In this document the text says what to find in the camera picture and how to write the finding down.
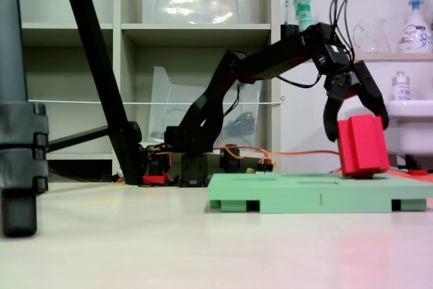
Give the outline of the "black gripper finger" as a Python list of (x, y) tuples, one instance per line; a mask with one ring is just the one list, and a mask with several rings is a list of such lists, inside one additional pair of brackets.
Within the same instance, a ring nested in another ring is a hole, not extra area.
[(327, 101), (323, 112), (323, 124), (327, 138), (335, 142), (338, 138), (338, 113), (344, 101), (351, 98), (354, 91), (348, 91), (344, 95), (337, 94), (336, 91), (327, 93)]
[(365, 108), (382, 119), (382, 128), (386, 130), (390, 120), (384, 98), (364, 61), (354, 63), (353, 76), (352, 90)]

